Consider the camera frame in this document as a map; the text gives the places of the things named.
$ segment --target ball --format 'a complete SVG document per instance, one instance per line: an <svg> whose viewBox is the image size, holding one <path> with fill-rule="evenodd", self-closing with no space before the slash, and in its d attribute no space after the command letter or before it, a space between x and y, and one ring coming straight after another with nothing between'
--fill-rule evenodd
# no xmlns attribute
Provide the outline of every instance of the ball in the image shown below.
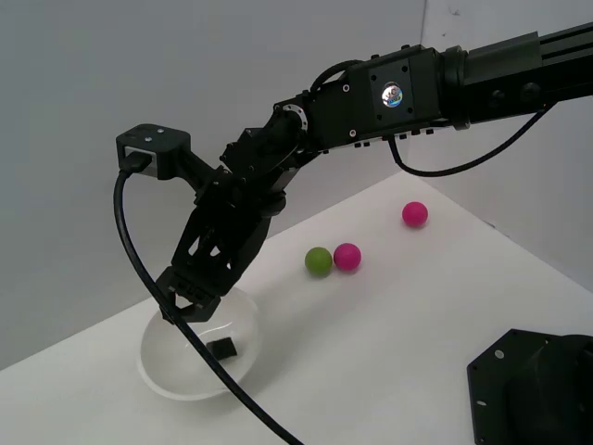
<svg viewBox="0 0 593 445"><path fill-rule="evenodd" d="M335 266L341 271L354 271L359 267L361 259L360 249L350 243L340 244L334 252Z"/></svg>
<svg viewBox="0 0 593 445"><path fill-rule="evenodd" d="M316 276L325 276L332 270L332 254L327 248L312 248L305 256L307 270Z"/></svg>
<svg viewBox="0 0 593 445"><path fill-rule="evenodd" d="M401 217L408 227L422 227L428 220L428 209L422 202L409 202L401 212Z"/></svg>

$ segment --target green ball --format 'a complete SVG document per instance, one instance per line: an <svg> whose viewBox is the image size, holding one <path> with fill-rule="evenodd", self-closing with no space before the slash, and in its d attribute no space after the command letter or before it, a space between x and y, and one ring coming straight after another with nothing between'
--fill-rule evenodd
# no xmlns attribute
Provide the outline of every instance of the green ball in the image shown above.
<svg viewBox="0 0 593 445"><path fill-rule="evenodd" d="M324 276L332 270L332 254L327 248L312 248L305 257L305 266L313 275Z"/></svg>

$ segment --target white bowl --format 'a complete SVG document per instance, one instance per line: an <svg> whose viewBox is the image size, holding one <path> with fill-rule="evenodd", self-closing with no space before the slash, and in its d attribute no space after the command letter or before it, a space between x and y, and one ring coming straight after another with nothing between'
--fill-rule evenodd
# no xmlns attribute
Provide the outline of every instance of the white bowl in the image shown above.
<svg viewBox="0 0 593 445"><path fill-rule="evenodd" d="M221 361L237 382L253 366L261 347L258 308L242 290L233 288L205 323L190 327L204 344L230 337L237 356ZM199 401L228 391L179 330L152 317L142 337L138 371L157 394L175 401Z"/></svg>

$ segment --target small black block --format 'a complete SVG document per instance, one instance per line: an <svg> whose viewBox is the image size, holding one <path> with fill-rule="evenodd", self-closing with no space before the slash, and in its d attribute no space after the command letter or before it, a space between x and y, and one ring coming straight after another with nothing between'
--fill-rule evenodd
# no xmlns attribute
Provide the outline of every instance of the small black block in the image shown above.
<svg viewBox="0 0 593 445"><path fill-rule="evenodd" d="M210 341L206 344L206 348L219 362L224 359L236 357L237 355L237 349L234 347L234 343L230 337Z"/></svg>

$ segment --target white surface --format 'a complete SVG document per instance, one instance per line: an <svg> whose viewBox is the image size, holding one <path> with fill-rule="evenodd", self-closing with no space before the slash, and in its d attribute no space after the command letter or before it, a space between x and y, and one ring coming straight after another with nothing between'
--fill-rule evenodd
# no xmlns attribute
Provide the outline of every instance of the white surface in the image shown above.
<svg viewBox="0 0 593 445"><path fill-rule="evenodd" d="M591 0L429 0L423 44L473 49L593 21ZM559 104L521 140L483 166L430 181L554 268L593 290L593 100ZM410 166L438 170L486 153L527 117L412 138Z"/></svg>
<svg viewBox="0 0 593 445"><path fill-rule="evenodd" d="M227 337L233 341L237 355L221 364L235 382L241 382L261 350L259 312L253 300L234 287L212 318L189 325L205 345ZM138 371L149 388L175 401L200 401L228 391L189 341L163 320L160 310L142 335Z"/></svg>
<svg viewBox="0 0 593 445"><path fill-rule="evenodd" d="M423 202L420 231L400 212ZM356 243L315 280L311 246ZM465 367L510 328L593 335L593 298L425 183L399 173L268 240L240 287L264 345L245 389L306 444L473 444ZM0 443L277 444L230 395L165 400L134 359L140 303L0 372Z"/></svg>
<svg viewBox="0 0 593 445"><path fill-rule="evenodd" d="M418 43L422 19L416 0L0 0L0 368L144 295L113 222L118 134L186 130L218 165L274 103L336 62ZM272 231L395 171L384 146L322 157ZM151 178L126 190L132 236L160 273L193 194Z"/></svg>

